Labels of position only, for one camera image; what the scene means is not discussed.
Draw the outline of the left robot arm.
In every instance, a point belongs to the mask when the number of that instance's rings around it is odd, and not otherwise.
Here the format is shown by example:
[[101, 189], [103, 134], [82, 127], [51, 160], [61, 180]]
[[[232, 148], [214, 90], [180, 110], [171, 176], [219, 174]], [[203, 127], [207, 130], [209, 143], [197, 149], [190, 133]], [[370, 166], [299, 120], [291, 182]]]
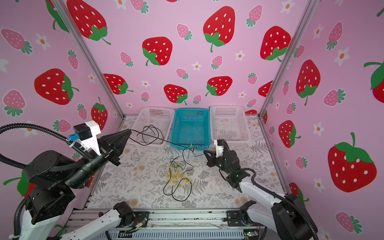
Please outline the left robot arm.
[[19, 203], [14, 214], [11, 240], [48, 239], [51, 229], [72, 200], [74, 189], [82, 189], [106, 163], [120, 165], [120, 156], [132, 131], [123, 130], [98, 138], [101, 133], [95, 121], [73, 127], [74, 134], [66, 137], [48, 128], [15, 123], [1, 127], [1, 133], [12, 129], [32, 129], [64, 141], [81, 155], [74, 161], [56, 151], [45, 151], [30, 164], [22, 164], [5, 156], [1, 162], [22, 169], [29, 183], [36, 187]]

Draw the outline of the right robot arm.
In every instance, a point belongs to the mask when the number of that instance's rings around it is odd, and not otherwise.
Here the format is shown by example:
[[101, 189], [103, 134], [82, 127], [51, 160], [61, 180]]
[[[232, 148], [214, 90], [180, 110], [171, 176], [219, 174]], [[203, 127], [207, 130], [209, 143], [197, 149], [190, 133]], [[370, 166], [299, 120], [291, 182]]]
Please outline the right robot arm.
[[295, 194], [278, 194], [256, 181], [256, 171], [242, 168], [237, 153], [225, 140], [216, 140], [215, 151], [205, 150], [208, 167], [217, 167], [222, 178], [251, 197], [238, 211], [228, 212], [229, 225], [256, 226], [272, 230], [282, 240], [317, 240], [318, 228]]

